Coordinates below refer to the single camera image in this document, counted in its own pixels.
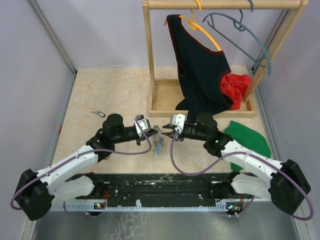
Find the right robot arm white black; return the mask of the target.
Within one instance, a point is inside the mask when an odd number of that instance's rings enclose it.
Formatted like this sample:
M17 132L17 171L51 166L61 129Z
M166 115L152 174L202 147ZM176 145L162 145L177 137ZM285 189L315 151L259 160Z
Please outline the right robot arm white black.
M184 139L203 141L204 149L218 161L236 164L250 172L250 175L235 171L230 174L223 183L227 197L247 194L265 199L291 216L306 201L310 214L305 220L313 217L314 208L308 197L311 187L295 161L270 159L244 147L219 131L217 122L208 112L200 113L194 124L187 123L184 114L173 114L163 128L170 130L165 136L173 142Z

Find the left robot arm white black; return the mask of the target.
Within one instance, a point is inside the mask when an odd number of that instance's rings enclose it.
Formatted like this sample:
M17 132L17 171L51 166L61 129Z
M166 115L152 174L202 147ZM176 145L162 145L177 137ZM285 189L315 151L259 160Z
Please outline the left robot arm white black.
M148 149L139 151L138 155L150 152L150 137L156 134L158 131L151 127L143 115L137 115L132 126L125 126L120 114L110 114L101 129L70 156L37 171L24 171L9 202L10 207L23 211L29 220L35 221L46 215L53 206L71 199L89 195L97 199L103 195L104 186L94 173L84 174L77 179L72 177L111 154L119 155L120 151L115 150L116 144L135 141L140 145L142 141L147 141Z

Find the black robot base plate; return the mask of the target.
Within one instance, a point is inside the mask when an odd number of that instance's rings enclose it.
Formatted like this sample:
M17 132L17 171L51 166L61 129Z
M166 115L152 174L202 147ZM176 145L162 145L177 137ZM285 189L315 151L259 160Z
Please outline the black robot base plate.
M96 174L100 185L88 196L79 200L106 200L128 206L136 200L147 205L190 205L204 203L212 205L223 199L250 199L245 193L236 193L229 185L233 173L205 173L186 176L179 173L146 174Z

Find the metal disc with keyrings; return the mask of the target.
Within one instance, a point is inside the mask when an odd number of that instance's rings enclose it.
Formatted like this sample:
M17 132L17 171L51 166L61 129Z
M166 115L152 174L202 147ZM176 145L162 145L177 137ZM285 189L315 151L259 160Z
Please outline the metal disc with keyrings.
M156 135L152 136L152 149L156 154L156 147L157 147L158 143L160 142L160 139L164 138L164 137L161 135L162 130L158 125L154 125L153 129L156 130Z

